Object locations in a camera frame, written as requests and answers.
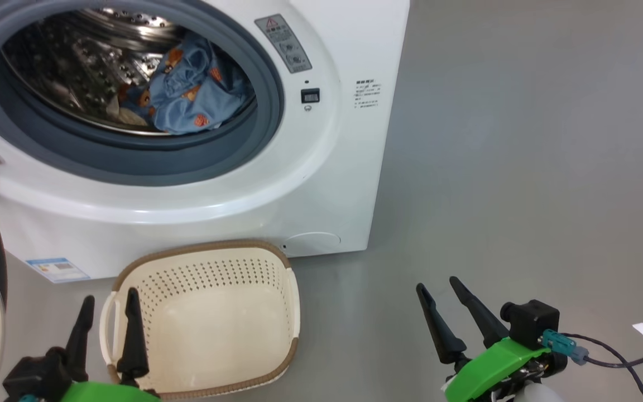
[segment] warning label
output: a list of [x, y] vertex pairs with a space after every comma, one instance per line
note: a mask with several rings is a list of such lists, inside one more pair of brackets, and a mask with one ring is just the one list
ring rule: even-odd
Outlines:
[[301, 47], [299, 40], [281, 15], [266, 16], [255, 20], [255, 23], [275, 46], [289, 72], [295, 73], [311, 69], [306, 51]]
[[357, 81], [354, 93], [354, 109], [377, 107], [381, 95], [381, 83], [375, 79], [362, 79]]
[[27, 260], [28, 266], [45, 276], [53, 283], [73, 282], [74, 280], [89, 279], [89, 275], [79, 270], [76, 265], [66, 258], [48, 258], [45, 260]]

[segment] stainless steel drum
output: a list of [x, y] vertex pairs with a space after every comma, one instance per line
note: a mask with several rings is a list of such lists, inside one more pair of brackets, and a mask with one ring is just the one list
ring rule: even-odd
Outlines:
[[143, 85], [186, 29], [159, 16], [112, 8], [61, 13], [7, 41], [11, 71], [51, 107], [83, 122], [134, 135], [168, 135], [112, 114], [118, 89]]

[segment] beige plastic basket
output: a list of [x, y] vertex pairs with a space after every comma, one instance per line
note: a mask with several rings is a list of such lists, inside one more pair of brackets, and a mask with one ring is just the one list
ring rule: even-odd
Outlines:
[[184, 247], [140, 258], [123, 270], [99, 326], [100, 350], [116, 383], [131, 287], [140, 295], [150, 366], [137, 381], [162, 399], [262, 386], [291, 363], [299, 340], [299, 291], [288, 259], [271, 244], [243, 240]]

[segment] blue garment with bear print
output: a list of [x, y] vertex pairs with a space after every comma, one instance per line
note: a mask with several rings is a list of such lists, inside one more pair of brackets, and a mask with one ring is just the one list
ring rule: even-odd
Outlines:
[[143, 87], [122, 88], [120, 107], [172, 135], [217, 127], [254, 92], [242, 69], [216, 54], [210, 41], [188, 32], [160, 61]]

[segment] blue sticker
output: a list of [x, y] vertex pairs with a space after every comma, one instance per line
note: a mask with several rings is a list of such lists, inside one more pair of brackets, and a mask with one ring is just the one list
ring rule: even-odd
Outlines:
[[74, 282], [91, 279], [66, 258], [46, 258], [45, 260], [26, 260], [36, 272], [53, 283]]

